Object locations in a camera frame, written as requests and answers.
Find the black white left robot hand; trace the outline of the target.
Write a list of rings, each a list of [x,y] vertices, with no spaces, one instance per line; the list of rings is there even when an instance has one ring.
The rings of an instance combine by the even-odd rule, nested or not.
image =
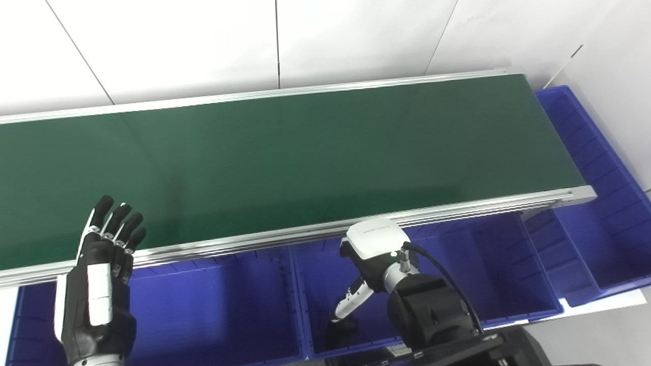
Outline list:
[[[143,215],[109,195],[91,210],[75,265],[56,278],[53,330],[69,365],[123,365],[135,343],[130,310],[133,254]]]

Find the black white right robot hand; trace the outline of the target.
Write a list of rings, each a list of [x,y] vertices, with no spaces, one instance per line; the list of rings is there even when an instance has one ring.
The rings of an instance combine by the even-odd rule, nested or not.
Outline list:
[[[416,253],[404,248],[409,241],[405,231],[389,219],[369,219],[349,227],[339,253],[352,261],[360,275],[335,306],[330,322],[344,321],[372,294],[391,293],[401,280],[420,273]]]

